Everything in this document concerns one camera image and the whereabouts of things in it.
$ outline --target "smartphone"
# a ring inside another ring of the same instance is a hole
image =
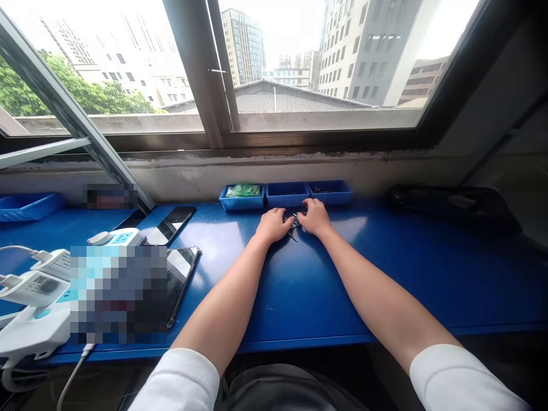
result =
[[[167,245],[194,214],[196,207],[175,207],[156,227],[142,230],[148,245]]]
[[[175,248],[167,251],[168,304],[173,307],[171,317],[167,321],[167,329],[175,323],[199,255],[198,247]]]

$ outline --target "blue plastic tray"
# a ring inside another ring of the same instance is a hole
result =
[[[14,194],[0,198],[0,221],[38,221],[63,208],[57,193]]]
[[[261,186],[261,195],[259,197],[226,197],[228,187],[234,187],[236,184],[226,186],[219,197],[225,211],[233,209],[253,209],[264,208],[264,184]]]
[[[308,187],[304,182],[267,184],[268,207],[299,207],[309,198]]]
[[[307,182],[310,196],[316,198],[326,205],[348,204],[354,195],[352,189],[342,180],[331,180],[323,182]],[[322,191],[333,191],[331,193],[314,193],[314,189]]]

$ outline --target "white shirt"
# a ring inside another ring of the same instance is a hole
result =
[[[423,350],[411,363],[410,378],[426,411],[530,409],[475,356],[455,345]],[[211,411],[218,390],[219,374],[207,358],[175,348],[163,355],[130,411]]]

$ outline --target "phone screen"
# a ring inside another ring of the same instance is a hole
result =
[[[175,207],[156,227],[142,230],[149,245],[167,245],[194,214],[196,207]]]

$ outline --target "tree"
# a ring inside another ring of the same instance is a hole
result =
[[[41,50],[40,55],[88,114],[164,112],[154,110],[137,91],[127,95],[119,82],[87,83],[61,55]],[[12,116],[51,114],[46,105],[0,55],[0,106]]]

